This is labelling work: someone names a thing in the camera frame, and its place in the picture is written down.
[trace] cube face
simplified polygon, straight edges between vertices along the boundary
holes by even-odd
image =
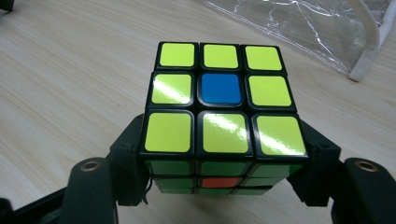
[[[138,150],[162,193],[262,195],[308,160],[280,50],[161,42]]]
[[[197,62],[197,43],[161,42],[158,47],[155,70],[195,69]]]

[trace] clear plastic bag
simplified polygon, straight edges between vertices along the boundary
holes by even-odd
[[[357,81],[368,73],[396,11],[395,0],[194,1],[281,39]],[[381,33],[383,26],[387,29]]]

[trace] blue sticker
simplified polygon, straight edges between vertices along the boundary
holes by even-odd
[[[236,74],[203,74],[201,99],[207,104],[240,104],[241,91]]]

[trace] green sticker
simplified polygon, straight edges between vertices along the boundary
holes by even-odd
[[[236,47],[232,45],[204,45],[204,65],[211,68],[237,68]]]
[[[257,164],[252,177],[286,178],[302,168],[298,164]]]
[[[302,156],[305,154],[300,126],[294,117],[258,116],[261,150],[272,156]]]
[[[192,178],[158,178],[155,179],[155,182],[161,189],[184,189],[195,187]]]
[[[227,195],[230,192],[229,189],[198,189],[198,193],[208,196],[221,196]]]
[[[248,133],[245,117],[240,114],[205,114],[204,150],[219,153],[246,153]]]
[[[259,186],[273,186],[280,182],[283,178],[248,178],[244,180],[241,186],[245,187],[259,187]]]
[[[191,147],[191,116],[184,113],[152,113],[148,118],[146,150],[187,152]]]
[[[188,104],[191,100],[191,76],[159,74],[155,77],[151,101],[155,104]]]
[[[146,161],[151,175],[191,175],[193,170],[186,161]]]
[[[194,65],[195,47],[189,43],[164,43],[161,51],[160,65],[191,67]]]
[[[250,69],[273,71],[282,69],[282,63],[274,47],[247,46],[245,51],[247,54],[247,66]]]
[[[246,165],[244,162],[232,161],[204,161],[201,164],[202,175],[243,175]]]

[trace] wooden table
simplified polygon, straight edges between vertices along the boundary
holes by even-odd
[[[162,40],[279,45],[299,115],[396,176],[396,29],[360,83],[193,1],[16,0],[0,15],[0,197],[22,207],[104,157],[144,110]],[[120,223],[331,223],[282,181],[260,197],[148,194]]]

